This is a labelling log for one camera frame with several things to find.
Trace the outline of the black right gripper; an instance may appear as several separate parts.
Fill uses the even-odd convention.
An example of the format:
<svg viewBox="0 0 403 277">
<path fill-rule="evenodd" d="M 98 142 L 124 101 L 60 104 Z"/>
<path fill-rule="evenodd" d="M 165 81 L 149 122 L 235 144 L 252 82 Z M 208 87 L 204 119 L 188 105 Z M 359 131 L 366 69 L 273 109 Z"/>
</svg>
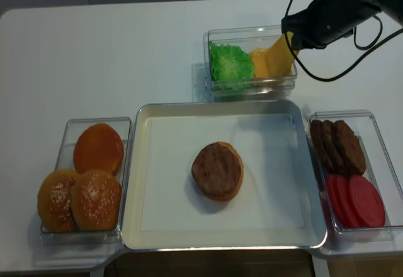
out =
<svg viewBox="0 0 403 277">
<path fill-rule="evenodd" d="M 283 34 L 292 33 L 293 50 L 323 49 L 382 10 L 381 0 L 313 0 L 306 9 L 281 21 Z"/>
</svg>

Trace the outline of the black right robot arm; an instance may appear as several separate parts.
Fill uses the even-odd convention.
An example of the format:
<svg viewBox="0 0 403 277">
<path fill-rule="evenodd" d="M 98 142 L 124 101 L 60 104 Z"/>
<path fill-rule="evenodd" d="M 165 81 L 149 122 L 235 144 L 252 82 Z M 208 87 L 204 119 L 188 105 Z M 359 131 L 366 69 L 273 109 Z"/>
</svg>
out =
<svg viewBox="0 0 403 277">
<path fill-rule="evenodd" d="M 294 50 L 322 49 L 380 12 L 402 24 L 402 0 L 313 0 L 308 8 L 286 15 L 281 30 L 293 34 Z"/>
</svg>

